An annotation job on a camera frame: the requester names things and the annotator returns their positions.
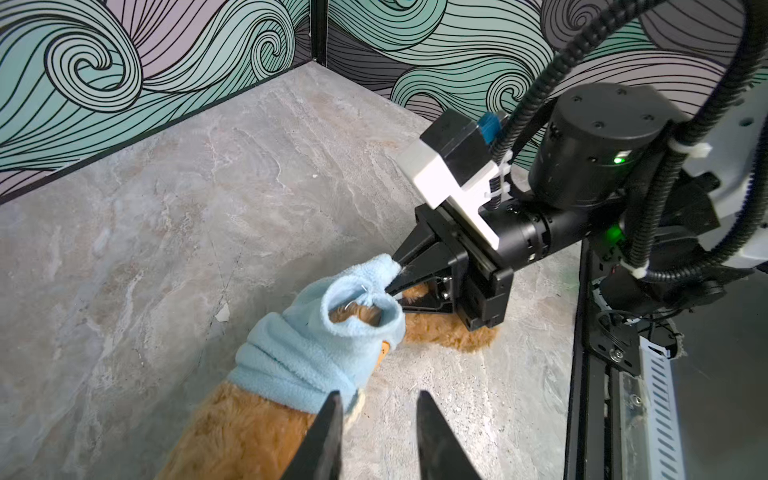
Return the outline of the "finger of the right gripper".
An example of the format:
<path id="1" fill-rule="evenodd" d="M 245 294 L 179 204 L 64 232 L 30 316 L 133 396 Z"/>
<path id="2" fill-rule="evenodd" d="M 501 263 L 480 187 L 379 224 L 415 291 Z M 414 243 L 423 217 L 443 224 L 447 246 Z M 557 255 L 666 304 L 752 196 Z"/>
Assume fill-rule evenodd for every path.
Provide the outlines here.
<path id="1" fill-rule="evenodd" d="M 439 270 L 444 267 L 444 245 L 429 224 L 419 222 L 392 258 L 403 270 Z"/>
<path id="2" fill-rule="evenodd" d="M 456 312 L 461 284 L 467 271 L 469 256 L 457 242 L 442 241 L 444 267 L 439 270 L 401 269 L 386 288 L 400 300 L 403 310 L 421 314 L 452 314 Z"/>

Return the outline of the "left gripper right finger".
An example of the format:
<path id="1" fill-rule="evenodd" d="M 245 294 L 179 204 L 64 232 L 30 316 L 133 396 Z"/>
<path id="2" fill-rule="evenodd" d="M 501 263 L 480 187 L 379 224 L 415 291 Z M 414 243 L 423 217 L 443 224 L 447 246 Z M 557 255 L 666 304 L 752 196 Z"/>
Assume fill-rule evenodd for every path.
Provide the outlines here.
<path id="1" fill-rule="evenodd" d="M 420 478 L 480 480 L 431 394 L 422 390 L 417 400 L 417 448 Z"/>

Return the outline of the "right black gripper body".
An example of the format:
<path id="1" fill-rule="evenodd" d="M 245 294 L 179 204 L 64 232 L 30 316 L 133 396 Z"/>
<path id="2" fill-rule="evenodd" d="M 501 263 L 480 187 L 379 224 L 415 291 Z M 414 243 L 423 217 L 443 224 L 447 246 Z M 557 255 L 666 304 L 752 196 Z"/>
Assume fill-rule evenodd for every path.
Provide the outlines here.
<path id="1" fill-rule="evenodd" d="M 588 235 L 588 213 L 561 210 L 543 202 L 504 202 L 480 215 L 498 234 L 494 250 L 445 205 L 423 204 L 415 210 L 417 224 L 426 222 L 441 241 L 457 242 L 469 256 L 456 312 L 469 331 L 493 328 L 504 321 L 515 274 Z"/>

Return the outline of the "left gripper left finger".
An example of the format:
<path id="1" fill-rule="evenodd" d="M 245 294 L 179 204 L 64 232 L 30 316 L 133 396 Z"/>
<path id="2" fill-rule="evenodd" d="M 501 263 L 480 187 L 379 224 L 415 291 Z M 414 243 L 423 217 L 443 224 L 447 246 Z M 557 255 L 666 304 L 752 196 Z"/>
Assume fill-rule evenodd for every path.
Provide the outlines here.
<path id="1" fill-rule="evenodd" d="M 326 398 L 281 480 L 336 480 L 342 470 L 344 408 L 339 391 Z"/>

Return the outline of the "light blue fleece hoodie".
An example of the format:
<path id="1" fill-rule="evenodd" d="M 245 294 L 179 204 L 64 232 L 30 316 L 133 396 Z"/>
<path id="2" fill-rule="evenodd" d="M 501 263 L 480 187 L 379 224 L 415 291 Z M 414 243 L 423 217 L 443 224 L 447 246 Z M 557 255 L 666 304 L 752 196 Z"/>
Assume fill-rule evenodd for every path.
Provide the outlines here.
<path id="1" fill-rule="evenodd" d="M 400 271 L 382 254 L 309 284 L 283 312 L 255 324 L 228 381 L 310 414 L 333 391 L 345 409 L 352 408 L 382 345 L 395 349 L 405 337 L 402 307 L 385 291 Z"/>

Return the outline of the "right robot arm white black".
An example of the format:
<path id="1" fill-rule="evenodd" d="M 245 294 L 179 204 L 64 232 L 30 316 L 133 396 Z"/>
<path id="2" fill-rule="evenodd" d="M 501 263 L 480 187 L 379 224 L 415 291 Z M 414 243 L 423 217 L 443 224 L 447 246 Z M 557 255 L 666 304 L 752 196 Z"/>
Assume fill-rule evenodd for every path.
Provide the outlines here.
<path id="1" fill-rule="evenodd" d="M 690 119 L 655 89 L 563 81 L 614 33 L 652 11 L 652 1 L 545 1 L 544 35 L 558 54 L 513 114 L 473 121 L 445 111 L 410 146 L 400 167 L 423 197 L 418 224 L 397 251 L 400 297 L 427 292 L 416 311 L 457 314 L 469 329 L 499 323 L 514 273 L 588 236 L 611 242 L 626 292 L 652 308 L 694 305 L 719 286 L 729 260 L 767 208 L 767 154 L 755 153 L 744 205 L 709 250 L 660 261 L 661 230 L 676 225 L 678 199 L 713 202 L 688 160 L 707 159 L 705 138 L 735 105 L 767 49 L 767 5 L 747 1 L 740 42 L 710 96 Z"/>

